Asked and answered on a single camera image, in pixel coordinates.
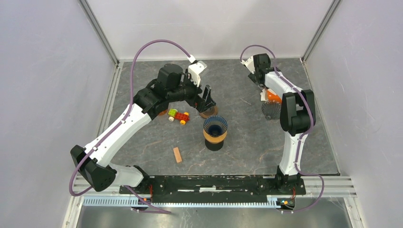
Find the gray floor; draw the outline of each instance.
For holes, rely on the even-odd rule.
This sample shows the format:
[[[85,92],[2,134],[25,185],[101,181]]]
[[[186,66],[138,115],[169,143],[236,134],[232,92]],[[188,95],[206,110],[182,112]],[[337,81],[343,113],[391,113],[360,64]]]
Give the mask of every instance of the gray floor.
[[[291,82],[307,89],[309,83],[299,59],[280,59],[279,68]],[[188,61],[138,62],[134,74],[136,93],[166,63],[187,67]],[[189,112],[190,121],[182,126],[159,116],[139,130],[116,154],[112,162],[139,165],[151,175],[184,174],[274,174],[281,160],[284,133],[279,120],[267,121],[261,112],[260,90],[247,77],[247,69],[238,60],[206,60],[208,72],[202,85],[209,84],[219,115],[228,122],[224,147],[211,152],[205,148],[203,119],[185,102],[170,104],[179,112]],[[111,114],[112,123],[129,102],[131,63],[123,65]],[[335,159],[317,114],[317,123],[308,136],[301,158],[305,172],[337,173]],[[183,162],[176,163],[173,148],[179,147]]]
[[[312,203],[297,199],[297,209]],[[313,208],[281,215],[276,209],[165,208],[171,215],[143,214],[129,208],[83,207],[78,228],[351,228],[343,198],[321,199]]]

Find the gray mat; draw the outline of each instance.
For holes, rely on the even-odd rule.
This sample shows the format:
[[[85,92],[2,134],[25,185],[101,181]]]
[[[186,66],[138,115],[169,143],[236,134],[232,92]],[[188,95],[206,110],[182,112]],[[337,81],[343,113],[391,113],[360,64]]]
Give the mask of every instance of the gray mat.
[[[228,123],[224,147],[206,149],[202,133],[203,119],[186,102],[171,103],[170,108],[189,112],[190,121],[180,125],[168,116],[158,116],[139,130],[116,154],[112,162],[139,165],[150,175],[184,174],[274,174],[281,161],[284,133],[279,120],[267,121],[261,111],[260,90],[250,81],[248,70],[238,60],[206,60],[208,73],[202,85],[212,87],[219,115]],[[307,89],[309,83],[298,59],[279,59],[279,68],[295,85]],[[157,77],[166,63],[185,68],[188,61],[138,62],[134,70],[134,94]],[[112,123],[129,102],[131,63],[123,65],[111,114]],[[179,147],[182,163],[177,164],[173,148]],[[317,111],[317,123],[308,136],[301,158],[305,172],[337,173],[330,143]]]

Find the cable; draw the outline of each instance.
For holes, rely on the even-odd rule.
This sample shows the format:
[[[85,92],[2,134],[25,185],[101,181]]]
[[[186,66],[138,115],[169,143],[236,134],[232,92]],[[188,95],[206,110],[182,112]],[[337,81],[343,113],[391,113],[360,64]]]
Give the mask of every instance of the cable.
[[[170,41],[170,40],[166,40],[166,39],[156,39],[156,40],[153,40],[153,41],[150,41],[150,42],[144,44],[144,45],[137,51],[136,55],[134,56],[133,62],[132,62],[132,67],[130,68],[130,103],[129,103],[129,108],[128,108],[126,114],[125,114],[124,117],[122,118],[123,121],[126,120],[126,118],[129,116],[129,114],[130,114],[130,112],[131,112],[131,110],[132,110],[132,106],[133,106],[133,96],[134,96],[134,95],[133,95],[133,91],[134,91],[134,88],[133,88],[133,77],[134,77],[134,66],[135,66],[135,64],[136,64],[137,58],[139,57],[140,53],[141,53],[146,47],[148,47],[148,46],[150,46],[151,44],[154,44],[154,43],[170,43],[170,44],[172,44],[172,45],[177,46],[180,50],[182,50],[182,51],[187,55],[187,57],[191,57],[191,55],[189,54],[189,52],[187,52],[187,51],[186,51],[184,48],[182,48],[179,44],[177,44],[177,43],[175,43],[175,42],[173,42],[173,41]],[[120,125],[122,125],[122,121],[118,122],[110,131],[108,131],[108,132],[105,134],[105,136],[103,136],[103,137],[95,144],[94,147],[96,147],[96,148],[99,147],[99,145],[101,145],[101,143],[102,143],[103,141],[105,141],[105,139],[107,139],[108,136],[110,136]],[[84,156],[84,158],[81,159],[81,161],[78,163],[78,165],[76,166],[76,168],[75,168],[74,171],[73,171],[73,174],[72,174],[71,177],[70,177],[70,182],[69,182],[69,184],[68,184],[68,191],[70,192],[70,194],[71,194],[72,196],[81,196],[81,195],[83,195],[84,193],[88,192],[90,189],[92,189],[92,187],[90,186],[90,187],[88,187],[87,189],[85,189],[85,190],[82,191],[82,192],[75,193],[75,192],[73,191],[73,183],[74,183],[74,179],[75,179],[75,177],[76,177],[76,175],[77,175],[77,173],[78,173],[78,170],[81,168],[81,166],[83,165],[83,163],[87,160],[87,158],[89,158],[89,156],[91,156],[91,154],[92,154],[93,152],[94,152],[94,148],[92,148],[92,149]]]
[[[325,190],[325,180],[323,180],[323,177],[322,177],[321,175],[319,175],[319,174],[314,174],[314,173],[304,173],[304,172],[302,172],[301,170],[299,170],[298,165],[297,165],[297,163],[298,163],[298,158],[299,158],[299,153],[300,153],[299,150],[300,150],[300,148],[301,148],[301,140],[302,140],[302,138],[303,138],[305,135],[309,134],[309,133],[312,131],[313,127],[314,127],[314,118],[313,118],[313,116],[312,116],[311,109],[309,108],[308,103],[307,103],[307,100],[304,98],[304,96],[302,95],[302,93],[301,93],[297,88],[295,88],[295,87],[292,85],[292,83],[291,83],[290,81],[288,81],[288,79],[286,79],[285,77],[281,76],[281,75],[278,73],[278,71],[277,71],[277,59],[276,59],[276,56],[274,55],[274,53],[273,53],[270,49],[268,49],[267,47],[265,47],[265,46],[263,46],[263,45],[258,45],[258,44],[249,45],[249,46],[247,46],[247,47],[242,51],[242,53],[241,53],[241,55],[240,55],[240,61],[242,62],[242,55],[243,55],[243,53],[244,53],[248,48],[250,48],[250,47],[260,47],[260,48],[264,48],[264,49],[266,49],[268,52],[270,52],[270,54],[273,56],[274,72],[276,72],[276,75],[277,75],[284,83],[286,83],[286,84],[287,84],[288,86],[290,86],[294,91],[296,91],[296,93],[299,95],[299,97],[301,97],[301,100],[302,100],[302,102],[304,103],[305,107],[307,108],[307,112],[308,112],[308,116],[309,116],[309,120],[310,120],[310,126],[309,126],[309,129],[308,129],[306,132],[302,133],[302,134],[300,135],[299,139],[298,139],[297,154],[296,154],[296,156],[295,156],[294,165],[295,165],[295,169],[297,170],[297,172],[299,172],[301,175],[319,177],[320,180],[322,181],[322,189],[321,189],[321,191],[320,191],[319,196],[317,197],[317,199],[316,199],[311,205],[309,205],[309,206],[307,206],[307,207],[305,207],[305,208],[301,208],[301,209],[295,210],[295,211],[282,211],[282,212],[287,213],[287,214],[292,214],[292,213],[295,213],[295,212],[300,212],[300,211],[304,211],[304,210],[310,209],[310,208],[312,208],[313,206],[315,206],[315,205],[319,202],[319,200],[320,200],[320,198],[322,198],[323,192],[324,192],[324,190]]]
[[[153,211],[153,210],[151,210],[151,211],[147,211],[147,210],[138,210],[138,212],[141,212],[141,213],[154,213],[154,214],[170,214],[170,213],[171,213],[170,211],[163,210],[163,209],[161,209],[161,208],[158,208],[158,207],[155,207],[155,206],[151,205],[151,203],[145,201],[145,200],[144,200],[143,198],[141,198],[135,191],[133,191],[133,189],[132,189],[130,186],[127,186],[127,185],[124,185],[124,186],[125,186],[131,193],[133,193],[143,204],[145,204],[145,205],[147,205],[147,206],[149,206],[149,207],[154,208],[155,210],[157,210],[157,211]]]
[[[291,210],[293,210],[294,208],[292,208],[292,207],[290,207],[290,206],[288,206],[288,205],[284,205],[285,207],[287,207],[287,208],[289,208],[289,209],[291,209]]]
[[[295,187],[292,188],[292,197],[291,200],[295,199],[295,197],[297,196],[296,192],[295,192]]]

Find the red lego brick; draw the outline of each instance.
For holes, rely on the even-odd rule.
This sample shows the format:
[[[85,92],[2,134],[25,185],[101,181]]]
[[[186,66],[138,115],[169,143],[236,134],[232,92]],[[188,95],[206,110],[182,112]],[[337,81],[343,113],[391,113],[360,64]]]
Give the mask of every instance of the red lego brick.
[[[186,122],[190,120],[189,116],[188,116],[188,115],[185,115],[185,114],[183,114],[183,113],[176,113],[176,114],[175,114],[175,119],[177,119],[177,120],[184,120],[184,121],[186,121]]]

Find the orange block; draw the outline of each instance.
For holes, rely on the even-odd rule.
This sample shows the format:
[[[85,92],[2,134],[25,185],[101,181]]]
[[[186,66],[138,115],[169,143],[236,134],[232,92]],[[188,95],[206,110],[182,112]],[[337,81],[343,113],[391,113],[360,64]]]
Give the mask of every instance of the orange block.
[[[266,90],[267,92],[267,99],[269,99],[269,101],[276,101],[279,102],[281,104],[281,98],[274,92],[271,92],[270,90]]]
[[[182,162],[182,157],[181,157],[181,153],[179,153],[179,148],[175,147],[173,149],[173,153],[175,155],[176,163],[181,163]]]

